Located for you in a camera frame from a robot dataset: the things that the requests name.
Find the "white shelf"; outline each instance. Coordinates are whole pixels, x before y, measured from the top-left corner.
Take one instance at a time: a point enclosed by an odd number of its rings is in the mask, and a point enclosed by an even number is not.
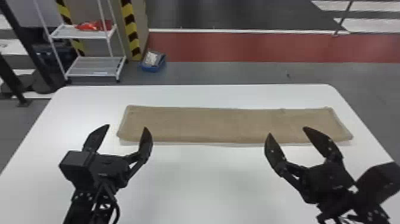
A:
[[[77,57],[67,76],[103,76],[119,80],[126,57]]]
[[[53,39],[110,39],[117,26],[114,24],[112,29],[107,31],[107,37],[104,31],[82,31],[74,25],[61,24],[51,33]]]

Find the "black equipment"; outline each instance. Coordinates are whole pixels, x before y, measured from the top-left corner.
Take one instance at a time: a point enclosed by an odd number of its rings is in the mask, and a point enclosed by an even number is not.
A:
[[[115,194],[147,162],[153,147],[150,131],[144,128],[139,150],[126,156],[100,155],[99,149],[110,125],[93,131],[82,151],[69,151],[60,163],[64,176],[75,186],[64,224],[106,224],[115,209],[113,223],[120,217]]]
[[[325,162],[304,167],[287,161],[272,134],[265,141],[265,156],[271,167],[286,179],[308,204],[316,204],[321,213],[318,223],[332,219],[337,224],[348,220],[368,223],[389,223],[389,216],[380,204],[400,190],[400,167],[392,162],[369,168],[356,182],[346,171],[343,155],[329,136],[304,127],[308,139],[325,158]],[[353,210],[355,214],[345,213]]]

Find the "red stripe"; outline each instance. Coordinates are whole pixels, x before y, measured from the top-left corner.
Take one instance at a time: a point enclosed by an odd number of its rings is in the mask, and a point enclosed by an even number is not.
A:
[[[151,33],[169,61],[400,63],[400,35]]]

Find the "yellow and black striped pole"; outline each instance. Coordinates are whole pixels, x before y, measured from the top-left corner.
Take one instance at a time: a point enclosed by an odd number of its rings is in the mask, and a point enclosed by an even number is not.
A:
[[[125,23],[125,31],[129,41],[129,51],[134,61],[142,59],[140,53],[138,27],[135,22],[135,15],[130,0],[121,0],[122,16]]]
[[[58,12],[60,12],[62,20],[65,24],[72,25],[70,10],[67,8],[64,0],[55,0],[57,3]],[[83,44],[79,39],[72,39],[72,46],[78,51],[79,55],[85,56]]]

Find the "cable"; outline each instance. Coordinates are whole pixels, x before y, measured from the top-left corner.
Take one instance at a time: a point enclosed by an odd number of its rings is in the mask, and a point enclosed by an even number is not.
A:
[[[115,203],[115,211],[116,211],[116,216],[112,224],[117,224],[118,220],[120,219],[120,206]]]
[[[113,205],[115,206],[115,219],[112,222],[112,224],[117,224],[117,222],[120,220],[120,206],[117,203],[117,199],[115,196],[111,193],[109,187],[104,183],[104,191],[108,194],[109,198],[111,199]]]

